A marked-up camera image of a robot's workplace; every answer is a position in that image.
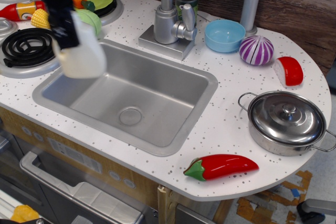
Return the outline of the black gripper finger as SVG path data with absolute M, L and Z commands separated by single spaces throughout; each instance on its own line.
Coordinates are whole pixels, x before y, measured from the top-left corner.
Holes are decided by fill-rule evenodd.
M 61 12 L 59 15 L 51 14 L 51 30 L 60 49 L 73 48 L 79 45 L 71 12 Z

